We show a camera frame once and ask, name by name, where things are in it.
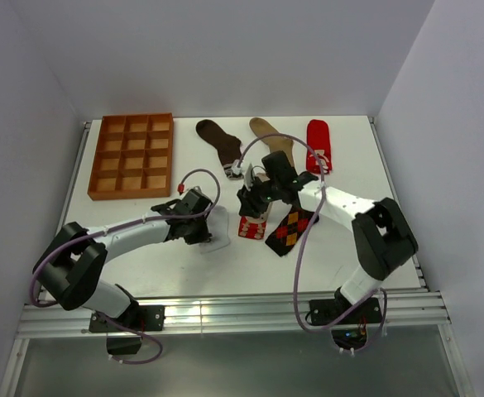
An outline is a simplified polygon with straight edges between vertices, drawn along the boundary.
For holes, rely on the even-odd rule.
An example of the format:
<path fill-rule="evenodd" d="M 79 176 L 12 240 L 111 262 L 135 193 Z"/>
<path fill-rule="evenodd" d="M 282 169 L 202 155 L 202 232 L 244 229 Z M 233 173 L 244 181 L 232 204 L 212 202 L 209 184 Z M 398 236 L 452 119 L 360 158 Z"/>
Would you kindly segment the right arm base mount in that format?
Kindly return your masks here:
<path fill-rule="evenodd" d="M 309 301 L 309 311 L 304 320 L 309 326 L 322 327 L 330 324 L 351 307 L 352 305 L 343 299 L 312 299 Z M 376 330 L 372 336 L 379 336 L 383 332 L 385 322 L 386 306 L 380 304 L 376 297 L 369 298 L 338 323 L 338 326 L 346 325 L 347 328 L 331 330 L 333 343 L 339 351 L 356 353 L 369 342 L 368 326 L 378 324 L 381 329 Z"/>

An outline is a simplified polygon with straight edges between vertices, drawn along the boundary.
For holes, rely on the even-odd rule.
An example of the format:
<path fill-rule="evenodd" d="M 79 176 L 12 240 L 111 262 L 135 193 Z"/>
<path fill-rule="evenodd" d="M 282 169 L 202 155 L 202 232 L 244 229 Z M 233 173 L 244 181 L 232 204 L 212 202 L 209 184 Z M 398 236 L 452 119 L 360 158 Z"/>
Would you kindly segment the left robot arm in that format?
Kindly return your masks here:
<path fill-rule="evenodd" d="M 151 207 L 140 218 L 106 227 L 66 224 L 36 263 L 30 288 L 40 283 L 66 311 L 90 309 L 108 317 L 119 330 L 138 320 L 137 302 L 123 287 L 101 280 L 104 266 L 144 246 L 182 239 L 207 242 L 213 201 L 192 188 L 182 198 Z"/>

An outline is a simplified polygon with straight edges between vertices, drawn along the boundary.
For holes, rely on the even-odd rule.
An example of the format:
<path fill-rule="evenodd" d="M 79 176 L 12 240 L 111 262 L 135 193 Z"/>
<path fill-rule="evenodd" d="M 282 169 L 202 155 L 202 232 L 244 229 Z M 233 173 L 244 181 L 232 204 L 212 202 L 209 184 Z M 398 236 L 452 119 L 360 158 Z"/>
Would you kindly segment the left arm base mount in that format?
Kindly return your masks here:
<path fill-rule="evenodd" d="M 89 322 L 89 332 L 106 335 L 108 354 L 127 358 L 141 350 L 146 342 L 142 334 L 162 331 L 164 321 L 164 305 L 133 304 L 118 318 L 95 312 Z"/>

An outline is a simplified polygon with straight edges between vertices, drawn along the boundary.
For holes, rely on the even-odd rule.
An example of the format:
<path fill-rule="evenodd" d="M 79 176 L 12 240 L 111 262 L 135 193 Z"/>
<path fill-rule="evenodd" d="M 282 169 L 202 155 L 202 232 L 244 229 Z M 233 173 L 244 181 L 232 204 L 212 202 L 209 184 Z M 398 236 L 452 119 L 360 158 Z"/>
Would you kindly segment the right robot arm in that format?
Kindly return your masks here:
<path fill-rule="evenodd" d="M 232 173 L 244 177 L 237 197 L 239 214 L 261 216 L 270 203 L 281 201 L 328 218 L 351 232 L 358 266 L 338 289 L 335 313 L 346 323 L 353 322 L 364 309 L 363 299 L 381 287 L 395 269 L 406 263 L 419 249 L 414 233 L 392 198 L 379 201 L 361 198 L 327 186 L 319 176 L 297 173 L 282 151 L 262 159 L 266 174 L 260 180 L 250 163 L 234 162 Z"/>

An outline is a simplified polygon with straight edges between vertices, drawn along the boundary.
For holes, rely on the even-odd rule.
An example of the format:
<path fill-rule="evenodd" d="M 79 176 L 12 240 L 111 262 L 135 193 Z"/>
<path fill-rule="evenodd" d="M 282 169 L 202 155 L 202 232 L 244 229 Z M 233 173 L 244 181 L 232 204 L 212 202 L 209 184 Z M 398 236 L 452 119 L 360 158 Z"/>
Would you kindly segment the white sock with black stripes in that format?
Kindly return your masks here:
<path fill-rule="evenodd" d="M 208 231 L 212 236 L 208 242 L 199 244 L 199 251 L 202 255 L 223 249 L 230 244 L 228 224 L 227 209 L 219 205 L 214 207 L 207 217 Z"/>

